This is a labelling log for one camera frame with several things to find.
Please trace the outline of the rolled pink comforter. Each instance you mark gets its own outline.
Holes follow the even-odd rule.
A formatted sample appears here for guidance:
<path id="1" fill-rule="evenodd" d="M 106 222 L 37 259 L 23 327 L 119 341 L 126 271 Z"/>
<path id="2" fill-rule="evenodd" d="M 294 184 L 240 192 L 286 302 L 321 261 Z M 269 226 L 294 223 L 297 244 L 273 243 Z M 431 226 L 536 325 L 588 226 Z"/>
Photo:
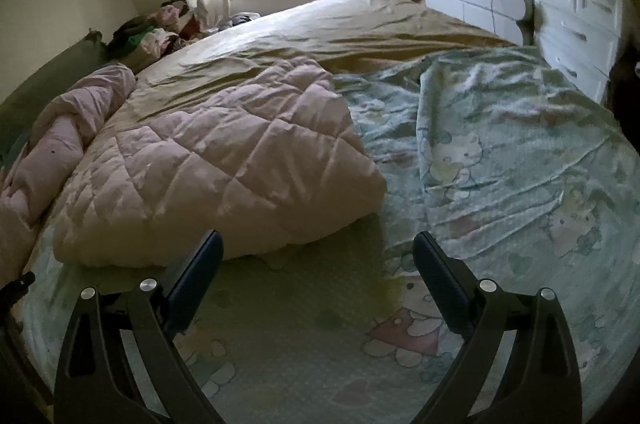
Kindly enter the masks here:
<path id="1" fill-rule="evenodd" d="M 136 84 L 128 66 L 109 64 L 81 78 L 43 108 L 1 186 L 2 285 L 21 275 L 42 213 Z"/>

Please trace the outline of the grey bed headboard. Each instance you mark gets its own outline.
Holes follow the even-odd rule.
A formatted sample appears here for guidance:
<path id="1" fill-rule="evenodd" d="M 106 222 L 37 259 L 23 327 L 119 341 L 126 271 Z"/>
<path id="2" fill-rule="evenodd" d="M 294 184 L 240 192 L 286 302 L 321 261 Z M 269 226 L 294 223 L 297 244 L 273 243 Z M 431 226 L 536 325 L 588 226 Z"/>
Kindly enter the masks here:
<path id="1" fill-rule="evenodd" d="M 102 33 L 90 30 L 18 86 L 1 103 L 1 162 L 32 127 L 46 104 L 106 63 Z"/>

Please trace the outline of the clothes pile by headboard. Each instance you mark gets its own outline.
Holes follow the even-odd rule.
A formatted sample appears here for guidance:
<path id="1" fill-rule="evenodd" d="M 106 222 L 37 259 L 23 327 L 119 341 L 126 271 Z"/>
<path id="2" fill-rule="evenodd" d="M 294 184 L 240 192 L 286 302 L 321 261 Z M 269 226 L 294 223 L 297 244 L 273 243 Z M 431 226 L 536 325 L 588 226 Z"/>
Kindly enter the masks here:
<path id="1" fill-rule="evenodd" d="M 205 36 L 186 0 L 168 0 L 160 9 L 122 24 L 106 45 L 105 59 L 122 63 L 137 74 Z"/>

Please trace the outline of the pink quilted jacket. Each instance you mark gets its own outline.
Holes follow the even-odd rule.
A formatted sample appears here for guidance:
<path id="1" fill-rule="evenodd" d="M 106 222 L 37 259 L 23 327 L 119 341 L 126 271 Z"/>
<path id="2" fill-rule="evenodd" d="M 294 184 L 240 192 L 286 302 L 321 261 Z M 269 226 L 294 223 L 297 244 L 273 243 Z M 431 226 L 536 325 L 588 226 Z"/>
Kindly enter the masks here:
<path id="1" fill-rule="evenodd" d="M 96 137 L 58 199 L 53 253 L 163 267 L 213 230 L 227 258 L 270 253 L 377 212 L 385 193 L 332 75 L 297 57 Z"/>

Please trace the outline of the tan bed sheet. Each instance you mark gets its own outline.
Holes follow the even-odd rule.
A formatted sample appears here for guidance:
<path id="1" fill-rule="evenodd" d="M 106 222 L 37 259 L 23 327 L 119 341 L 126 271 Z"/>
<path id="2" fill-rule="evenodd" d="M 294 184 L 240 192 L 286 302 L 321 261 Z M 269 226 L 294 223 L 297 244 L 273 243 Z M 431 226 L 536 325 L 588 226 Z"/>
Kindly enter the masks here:
<path id="1" fill-rule="evenodd" d="M 206 37 L 148 66 L 100 135 L 188 110 L 298 56 L 332 74 L 358 74 L 433 52 L 503 46 L 494 34 L 411 0 L 315 0 Z"/>

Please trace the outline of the green cartoon print blanket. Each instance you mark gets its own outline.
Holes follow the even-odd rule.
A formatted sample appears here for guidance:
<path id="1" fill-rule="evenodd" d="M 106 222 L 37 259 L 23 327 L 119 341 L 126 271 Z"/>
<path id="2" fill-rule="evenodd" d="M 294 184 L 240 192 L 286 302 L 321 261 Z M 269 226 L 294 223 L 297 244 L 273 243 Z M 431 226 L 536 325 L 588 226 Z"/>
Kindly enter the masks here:
<path id="1" fill-rule="evenodd" d="M 462 340 L 420 281 L 430 232 L 479 277 L 558 294 L 596 416 L 639 347 L 639 157 L 533 49 L 339 70 L 382 210 L 302 248 L 225 262 L 176 344 L 231 423 L 407 423 Z"/>

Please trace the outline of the white drawer dresser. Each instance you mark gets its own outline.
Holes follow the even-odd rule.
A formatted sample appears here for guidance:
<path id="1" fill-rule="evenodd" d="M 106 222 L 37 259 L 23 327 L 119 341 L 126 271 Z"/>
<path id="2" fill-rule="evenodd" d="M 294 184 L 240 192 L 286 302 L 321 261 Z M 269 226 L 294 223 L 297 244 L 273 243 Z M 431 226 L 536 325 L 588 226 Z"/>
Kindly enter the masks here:
<path id="1" fill-rule="evenodd" d="M 535 0 L 535 42 L 549 66 L 604 103 L 632 30 L 630 0 Z"/>

